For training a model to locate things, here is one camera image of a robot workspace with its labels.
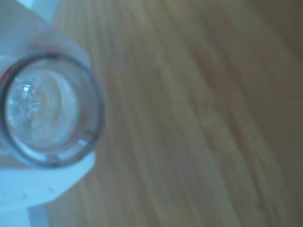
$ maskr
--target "wooden table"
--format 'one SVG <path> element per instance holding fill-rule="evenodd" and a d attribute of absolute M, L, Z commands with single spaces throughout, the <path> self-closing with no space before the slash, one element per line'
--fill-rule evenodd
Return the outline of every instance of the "wooden table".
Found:
<path fill-rule="evenodd" d="M 52 227 L 302 227 L 303 4 L 62 0 L 106 96 Z"/>

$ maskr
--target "red mark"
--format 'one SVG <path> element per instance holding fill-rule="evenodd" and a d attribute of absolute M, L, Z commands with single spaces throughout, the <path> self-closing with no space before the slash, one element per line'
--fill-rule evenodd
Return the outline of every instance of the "red mark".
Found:
<path fill-rule="evenodd" d="M 5 73 L 3 74 L 3 76 L 0 78 L 0 84 L 3 83 L 3 81 L 5 80 L 5 78 L 7 77 L 7 75 L 10 73 L 11 69 L 12 69 L 13 65 L 11 67 L 9 67 Z"/>

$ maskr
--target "bottle mouth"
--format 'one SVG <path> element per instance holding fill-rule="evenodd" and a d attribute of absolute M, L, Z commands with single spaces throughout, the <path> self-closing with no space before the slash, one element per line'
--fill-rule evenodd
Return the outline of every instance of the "bottle mouth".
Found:
<path fill-rule="evenodd" d="M 0 81 L 0 134 L 22 162 L 71 165 L 86 156 L 104 125 L 104 100 L 92 72 L 64 53 L 36 52 Z"/>

